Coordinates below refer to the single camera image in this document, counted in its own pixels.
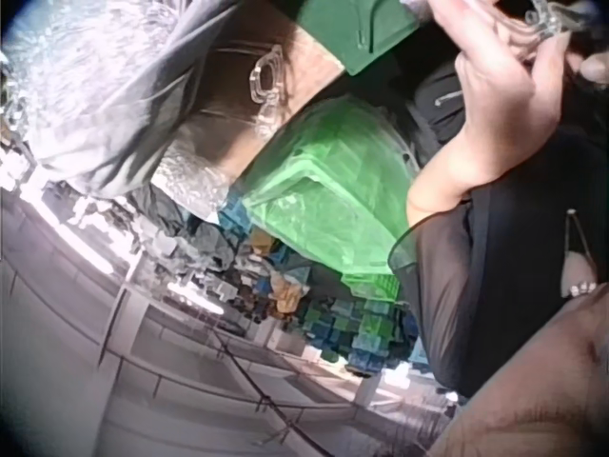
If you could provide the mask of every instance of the fluorescent light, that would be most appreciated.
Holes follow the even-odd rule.
[[[386,369],[384,371],[383,380],[394,387],[409,388],[410,379],[408,378],[408,371],[410,365],[407,362],[401,362],[396,369]]]
[[[38,214],[49,224],[64,240],[68,245],[72,247],[76,252],[82,255],[85,260],[91,263],[94,267],[99,269],[102,273],[112,274],[114,268],[111,263],[90,248],[83,240],[78,238],[69,228],[59,223],[57,216],[45,205],[41,200],[42,193],[35,191],[24,191],[21,193],[21,198],[28,202],[36,209]]]
[[[78,238],[69,228],[66,226],[59,226],[56,231],[66,243],[68,243],[76,252],[82,255],[85,260],[99,269],[102,273],[112,274],[114,272],[114,268],[112,268],[112,265],[108,260],[95,252],[83,240]]]
[[[112,252],[129,262],[129,264],[134,261],[135,255],[130,253],[131,245],[133,244],[133,235],[131,233],[123,233],[116,227],[111,226],[100,213],[85,216],[80,225],[83,227],[91,225],[102,233],[105,233],[111,240],[108,246]]]
[[[448,392],[446,394],[446,399],[449,402],[457,403],[459,401],[459,395],[457,394],[457,392]]]
[[[178,283],[169,283],[169,284],[167,284],[167,288],[169,290],[171,290],[172,292],[182,295],[183,297],[187,298],[188,300],[190,300],[192,303],[194,303],[198,307],[204,308],[209,312],[212,312],[214,314],[221,314],[221,315],[225,313],[223,308],[219,307],[215,303],[211,303],[209,300],[207,300],[202,295],[199,295],[197,293],[197,291],[194,289],[194,287],[189,287],[189,286],[185,287],[185,286],[180,286]]]
[[[17,182],[0,168],[0,188],[13,192],[16,187]]]

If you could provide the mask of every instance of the finger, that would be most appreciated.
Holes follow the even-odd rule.
[[[455,71],[457,72],[458,76],[464,76],[465,75],[465,63],[466,63],[465,54],[460,52],[457,55],[457,58],[455,59]]]
[[[429,5],[436,22],[478,71],[492,74],[521,67],[492,25],[486,24],[463,0],[429,0]]]
[[[535,82],[535,103],[547,113],[560,115],[564,58],[569,39],[569,33],[562,33],[548,38],[537,49],[531,71]]]
[[[580,54],[567,51],[565,54],[565,60],[567,61],[569,67],[571,67],[571,70],[573,70],[575,73],[580,72],[581,63],[583,62],[583,57]]]
[[[594,54],[581,63],[581,76],[588,81],[599,84],[609,84],[609,50]]]

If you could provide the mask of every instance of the black sheer fabric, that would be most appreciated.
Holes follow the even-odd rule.
[[[530,160],[397,243],[389,265],[441,384],[473,395],[562,307],[568,209],[577,210],[606,281],[607,171],[605,150],[561,130]]]

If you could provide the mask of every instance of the clear plastic object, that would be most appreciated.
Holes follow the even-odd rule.
[[[542,41],[565,30],[560,21],[560,11],[554,3],[546,0],[531,1],[535,10],[526,13],[524,23],[506,16],[485,0],[464,1],[493,26],[501,24],[509,31],[509,45],[520,49],[520,59],[528,57]]]
[[[263,87],[263,70],[270,71],[270,87]],[[256,117],[256,133],[270,138],[281,125],[280,109],[284,98],[284,53],[282,47],[274,45],[271,51],[262,56],[249,74],[251,99],[261,105]]]
[[[206,125],[200,116],[182,124],[169,144],[152,184],[200,219],[206,219],[225,201],[230,180],[201,154],[207,147]]]
[[[23,122],[38,129],[95,112],[161,52],[177,22],[154,0],[32,1],[3,42]]]

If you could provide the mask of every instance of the green fabric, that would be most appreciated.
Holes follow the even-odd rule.
[[[391,303],[395,301],[400,289],[398,278],[392,274],[344,274],[341,281],[357,297]]]
[[[320,322],[322,319],[322,313],[315,308],[309,308],[304,316],[305,322],[315,323]]]
[[[352,75],[418,27],[415,16],[398,0],[273,0],[273,3],[332,52]]]

